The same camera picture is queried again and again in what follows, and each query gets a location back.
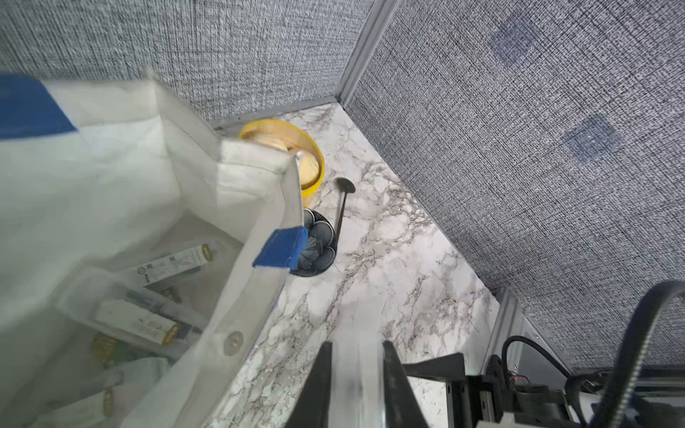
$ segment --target white tote bag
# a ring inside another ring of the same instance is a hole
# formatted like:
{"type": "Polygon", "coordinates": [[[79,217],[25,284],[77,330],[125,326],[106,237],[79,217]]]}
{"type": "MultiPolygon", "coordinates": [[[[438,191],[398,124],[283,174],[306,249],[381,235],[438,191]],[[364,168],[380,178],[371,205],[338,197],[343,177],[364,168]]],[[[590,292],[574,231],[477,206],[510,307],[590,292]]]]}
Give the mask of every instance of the white tote bag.
{"type": "MultiPolygon", "coordinates": [[[[0,84],[4,426],[69,425],[78,406],[92,405],[95,395],[86,402],[72,390],[82,391],[85,378],[109,379],[91,361],[98,333],[172,364],[135,393],[122,387],[126,379],[105,386],[114,410],[96,405],[90,410],[97,415],[83,426],[202,426],[248,356],[306,239],[296,160],[222,140],[153,79],[3,76],[0,84]],[[160,254],[172,257],[175,250],[167,249],[185,251],[198,236],[223,258],[214,270],[196,267],[192,285],[178,287],[186,293],[181,303],[135,290],[121,274],[160,254]],[[154,337],[103,324],[97,308],[116,300],[113,290],[162,299],[183,320],[179,325],[190,326],[185,342],[155,344],[154,337]],[[78,401],[55,408],[54,396],[78,401]]],[[[134,368],[127,373],[143,373],[134,368]]]]}

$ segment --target yellow bowl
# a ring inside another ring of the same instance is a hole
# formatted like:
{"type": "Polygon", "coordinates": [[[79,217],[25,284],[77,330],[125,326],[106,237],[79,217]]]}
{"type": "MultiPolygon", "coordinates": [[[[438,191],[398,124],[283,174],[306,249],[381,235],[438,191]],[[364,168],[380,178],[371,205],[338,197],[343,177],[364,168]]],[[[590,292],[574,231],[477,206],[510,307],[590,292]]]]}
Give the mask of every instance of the yellow bowl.
{"type": "Polygon", "coordinates": [[[283,140],[288,148],[293,146],[299,147],[314,155],[319,163],[319,178],[311,186],[302,189],[302,199],[314,194],[323,181],[325,164],[323,153],[321,153],[321,149],[316,145],[312,137],[295,125],[277,119],[262,119],[261,121],[250,122],[240,131],[240,137],[245,140],[250,140],[258,134],[276,136],[283,140]]]}

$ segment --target black cable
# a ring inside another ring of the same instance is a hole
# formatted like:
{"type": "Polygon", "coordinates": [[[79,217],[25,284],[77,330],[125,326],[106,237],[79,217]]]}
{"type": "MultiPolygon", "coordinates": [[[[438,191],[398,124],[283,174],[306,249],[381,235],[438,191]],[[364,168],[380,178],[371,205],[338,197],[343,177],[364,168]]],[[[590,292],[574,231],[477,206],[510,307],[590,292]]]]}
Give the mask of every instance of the black cable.
{"type": "Polygon", "coordinates": [[[675,297],[683,294],[685,294],[685,282],[663,281],[652,287],[640,300],[623,334],[621,348],[616,357],[616,366],[609,376],[589,428],[619,426],[623,420],[625,406],[635,389],[656,322],[666,306],[675,297]]]}
{"type": "Polygon", "coordinates": [[[541,347],[539,344],[535,343],[533,340],[530,340],[529,338],[526,338],[524,336],[510,336],[507,340],[504,341],[504,344],[502,345],[502,367],[504,367],[504,370],[509,370],[509,366],[507,366],[507,350],[509,349],[509,345],[512,344],[512,342],[523,342],[538,351],[543,357],[547,359],[547,361],[551,362],[557,370],[559,370],[565,377],[571,377],[571,374],[567,369],[564,368],[564,366],[559,363],[554,357],[550,355],[549,352],[545,350],[545,348],[541,347]]]}
{"type": "Polygon", "coordinates": [[[583,383],[587,381],[603,381],[600,375],[595,373],[589,373],[585,375],[571,376],[566,380],[564,384],[564,393],[566,394],[566,399],[569,401],[571,408],[575,410],[578,415],[578,420],[580,420],[580,425],[583,427],[587,426],[587,421],[585,416],[583,416],[583,409],[580,407],[580,388],[583,383]]]}

